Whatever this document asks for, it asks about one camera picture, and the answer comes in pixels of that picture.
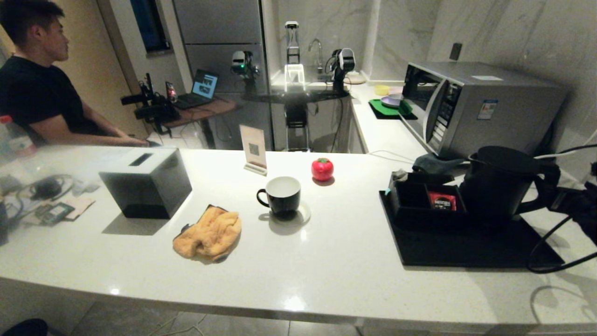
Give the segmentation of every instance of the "faucet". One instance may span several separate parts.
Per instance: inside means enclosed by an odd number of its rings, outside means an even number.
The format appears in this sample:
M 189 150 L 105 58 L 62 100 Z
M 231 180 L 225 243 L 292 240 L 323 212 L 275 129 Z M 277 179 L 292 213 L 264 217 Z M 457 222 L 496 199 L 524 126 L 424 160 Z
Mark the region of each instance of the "faucet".
M 315 42 L 317 42 L 317 45 L 319 46 L 319 58 L 317 59 L 317 73 L 321 74 L 324 71 L 324 57 L 321 53 L 321 41 L 317 37 L 314 38 L 313 41 L 311 41 L 311 43 L 309 43 L 309 51 L 311 51 L 313 43 Z

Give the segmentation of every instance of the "floor tile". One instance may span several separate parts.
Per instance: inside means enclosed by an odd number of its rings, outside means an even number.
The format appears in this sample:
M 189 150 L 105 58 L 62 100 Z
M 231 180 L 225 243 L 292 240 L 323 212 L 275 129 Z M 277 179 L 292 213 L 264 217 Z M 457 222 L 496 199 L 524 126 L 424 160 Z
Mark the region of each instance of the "floor tile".
M 288 321 L 208 315 L 199 329 L 205 336 L 287 336 Z
M 172 310 L 95 303 L 70 336 L 147 335 L 159 323 L 165 323 L 177 314 Z
M 352 325 L 290 322 L 290 336 L 359 336 Z

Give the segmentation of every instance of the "microwave control panel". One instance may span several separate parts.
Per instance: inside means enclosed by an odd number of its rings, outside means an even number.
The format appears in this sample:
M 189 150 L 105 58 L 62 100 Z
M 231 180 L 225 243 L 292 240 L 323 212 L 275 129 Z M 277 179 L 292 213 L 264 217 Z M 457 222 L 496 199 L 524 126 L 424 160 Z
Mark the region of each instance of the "microwave control panel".
M 435 151 L 439 151 L 439 147 L 441 146 L 448 126 L 450 125 L 452 115 L 454 114 L 454 107 L 456 106 L 461 90 L 462 87 L 451 83 L 446 89 L 444 97 L 442 97 L 442 103 L 438 109 L 438 117 L 435 120 L 435 125 L 433 127 L 433 136 L 429 141 L 429 145 Z

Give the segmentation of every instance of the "man's hair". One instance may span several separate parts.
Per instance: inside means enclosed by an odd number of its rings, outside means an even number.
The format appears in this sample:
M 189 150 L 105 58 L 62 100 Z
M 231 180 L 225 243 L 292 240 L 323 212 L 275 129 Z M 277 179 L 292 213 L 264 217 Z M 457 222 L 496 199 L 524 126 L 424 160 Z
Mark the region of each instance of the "man's hair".
M 0 25 L 15 45 L 27 42 L 27 30 L 34 25 L 48 29 L 64 12 L 49 0 L 3 0 L 0 1 Z

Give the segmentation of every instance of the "bowl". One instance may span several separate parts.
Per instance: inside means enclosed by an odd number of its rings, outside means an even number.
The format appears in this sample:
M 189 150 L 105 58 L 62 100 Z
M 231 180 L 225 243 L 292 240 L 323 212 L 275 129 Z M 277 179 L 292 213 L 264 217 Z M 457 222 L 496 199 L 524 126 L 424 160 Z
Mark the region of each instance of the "bowl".
M 375 85 L 375 94 L 378 96 L 387 96 L 390 87 L 387 85 Z

